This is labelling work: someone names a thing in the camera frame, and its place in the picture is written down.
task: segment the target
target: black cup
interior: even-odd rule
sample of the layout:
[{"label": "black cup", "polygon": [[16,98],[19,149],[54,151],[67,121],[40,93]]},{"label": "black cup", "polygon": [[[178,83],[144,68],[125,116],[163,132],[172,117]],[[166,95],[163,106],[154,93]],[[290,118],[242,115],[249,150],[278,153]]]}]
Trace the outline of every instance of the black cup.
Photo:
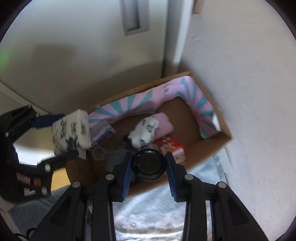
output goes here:
[{"label": "black cup", "polygon": [[157,145],[146,143],[135,152],[131,168],[138,178],[152,181],[164,174],[166,160]]}]

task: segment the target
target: white door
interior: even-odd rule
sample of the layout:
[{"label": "white door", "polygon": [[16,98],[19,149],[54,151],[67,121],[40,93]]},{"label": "white door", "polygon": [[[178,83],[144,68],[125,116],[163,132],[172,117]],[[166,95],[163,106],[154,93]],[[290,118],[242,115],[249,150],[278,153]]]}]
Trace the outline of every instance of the white door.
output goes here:
[{"label": "white door", "polygon": [[[147,0],[135,15],[129,5],[141,1],[32,0],[0,43],[0,82],[49,113],[69,113],[161,78],[168,0]],[[126,34],[135,18],[146,18],[144,32]]]}]

